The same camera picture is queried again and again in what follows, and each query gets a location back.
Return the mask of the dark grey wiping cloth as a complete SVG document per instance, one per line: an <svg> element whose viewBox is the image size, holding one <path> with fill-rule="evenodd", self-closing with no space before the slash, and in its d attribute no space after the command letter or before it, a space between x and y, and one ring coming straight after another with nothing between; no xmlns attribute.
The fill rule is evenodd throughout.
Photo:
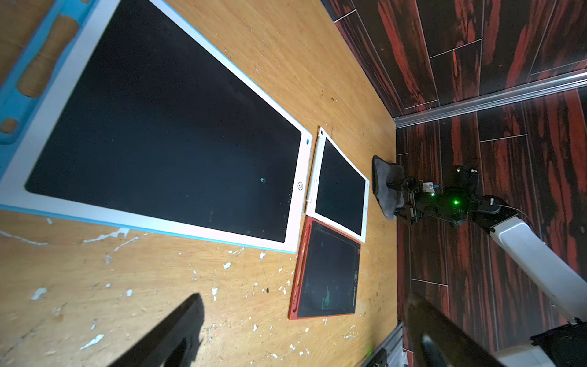
<svg viewBox="0 0 587 367"><path fill-rule="evenodd" d="M405 178L404 168L401 165L388 163L377 155L373 156L372 190L387 220L394 221L396 210L405 205L401 188Z"/></svg>

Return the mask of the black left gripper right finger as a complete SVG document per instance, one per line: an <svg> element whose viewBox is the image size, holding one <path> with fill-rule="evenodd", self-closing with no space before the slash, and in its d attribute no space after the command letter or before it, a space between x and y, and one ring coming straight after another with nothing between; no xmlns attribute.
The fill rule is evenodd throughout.
<svg viewBox="0 0 587 367"><path fill-rule="evenodd" d="M431 302L410 293L405 326L419 366L501 366Z"/></svg>

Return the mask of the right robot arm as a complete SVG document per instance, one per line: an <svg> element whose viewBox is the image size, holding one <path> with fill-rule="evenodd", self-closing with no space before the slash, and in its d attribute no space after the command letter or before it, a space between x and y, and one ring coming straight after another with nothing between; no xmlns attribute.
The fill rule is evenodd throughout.
<svg viewBox="0 0 587 367"><path fill-rule="evenodd" d="M586 364L586 282L533 231L522 212L495 196L481 196L463 184L434 187L407 178L390 184L403 206L398 217L416 223L433 217L459 226L472 220L486 231L567 320L532 336L526 345L489 353L422 296L406 303L414 360L420 366L584 366Z"/></svg>

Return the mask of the aluminium frame right post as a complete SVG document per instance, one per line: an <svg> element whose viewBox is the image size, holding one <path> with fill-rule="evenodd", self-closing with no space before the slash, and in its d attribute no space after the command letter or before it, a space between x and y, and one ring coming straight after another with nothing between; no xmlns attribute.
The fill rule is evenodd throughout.
<svg viewBox="0 0 587 367"><path fill-rule="evenodd" d="M520 85L509 90L490 93L474 99L435 107L423 112L394 118L396 129L407 128L440 119L448 119L468 113L536 99L554 93L562 93L586 86L586 69L552 76L547 79Z"/></svg>

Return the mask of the white teal drawing tablet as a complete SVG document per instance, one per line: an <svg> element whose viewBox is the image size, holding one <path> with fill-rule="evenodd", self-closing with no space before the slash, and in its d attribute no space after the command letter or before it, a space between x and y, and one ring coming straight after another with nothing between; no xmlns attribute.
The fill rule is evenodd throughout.
<svg viewBox="0 0 587 367"><path fill-rule="evenodd" d="M57 1L1 89L3 209L294 253L312 134L164 1Z"/></svg>

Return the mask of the red drawing tablet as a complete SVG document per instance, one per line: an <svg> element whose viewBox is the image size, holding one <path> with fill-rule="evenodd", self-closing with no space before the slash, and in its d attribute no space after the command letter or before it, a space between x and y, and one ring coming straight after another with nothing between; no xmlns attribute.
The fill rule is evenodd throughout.
<svg viewBox="0 0 587 367"><path fill-rule="evenodd" d="M287 318L356 312L361 244L307 217L299 246Z"/></svg>

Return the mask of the aluminium front rail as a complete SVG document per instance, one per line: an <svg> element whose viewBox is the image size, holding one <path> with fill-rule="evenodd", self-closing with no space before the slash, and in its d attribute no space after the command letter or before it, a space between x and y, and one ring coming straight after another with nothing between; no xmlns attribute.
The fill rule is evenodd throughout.
<svg viewBox="0 0 587 367"><path fill-rule="evenodd" d="M374 352L368 354L361 367L404 367L409 366L404 351L404 323L400 322Z"/></svg>

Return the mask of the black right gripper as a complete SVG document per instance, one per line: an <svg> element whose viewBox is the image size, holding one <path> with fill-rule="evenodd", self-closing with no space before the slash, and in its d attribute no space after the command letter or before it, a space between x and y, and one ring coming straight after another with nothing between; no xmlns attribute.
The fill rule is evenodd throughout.
<svg viewBox="0 0 587 367"><path fill-rule="evenodd" d="M457 180L453 186L440 187L432 182L406 178L400 189L402 203L395 215L408 224L419 223L425 217L461 226L472 212L478 190L478 179Z"/></svg>

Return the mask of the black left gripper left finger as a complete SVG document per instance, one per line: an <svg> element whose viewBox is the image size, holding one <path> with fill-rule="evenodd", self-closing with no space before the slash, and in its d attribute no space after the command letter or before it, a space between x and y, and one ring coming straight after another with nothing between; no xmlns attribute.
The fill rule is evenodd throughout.
<svg viewBox="0 0 587 367"><path fill-rule="evenodd" d="M200 348L204 305L192 294L112 366L190 366Z"/></svg>

